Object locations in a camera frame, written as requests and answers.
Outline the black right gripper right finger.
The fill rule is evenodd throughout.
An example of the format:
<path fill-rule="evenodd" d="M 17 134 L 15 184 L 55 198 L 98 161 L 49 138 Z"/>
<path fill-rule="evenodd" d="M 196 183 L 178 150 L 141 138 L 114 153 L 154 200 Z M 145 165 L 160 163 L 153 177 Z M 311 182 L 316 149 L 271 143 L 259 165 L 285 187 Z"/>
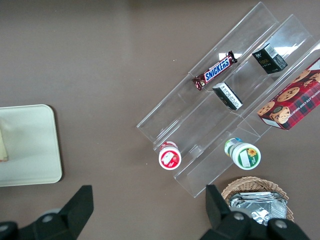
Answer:
<path fill-rule="evenodd" d="M 247 214 L 231 211 L 215 185 L 205 188 L 205 209 L 211 228 L 202 240 L 268 240 L 267 227 Z"/>

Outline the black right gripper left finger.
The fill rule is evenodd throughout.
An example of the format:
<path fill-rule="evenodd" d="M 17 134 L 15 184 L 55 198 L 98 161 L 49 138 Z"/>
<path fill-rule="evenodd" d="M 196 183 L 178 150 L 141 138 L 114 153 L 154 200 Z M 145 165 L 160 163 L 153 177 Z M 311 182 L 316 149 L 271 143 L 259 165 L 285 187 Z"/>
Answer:
<path fill-rule="evenodd" d="M 18 230 L 18 240 L 76 240 L 94 211 L 93 188 L 83 185 L 58 213 Z"/>

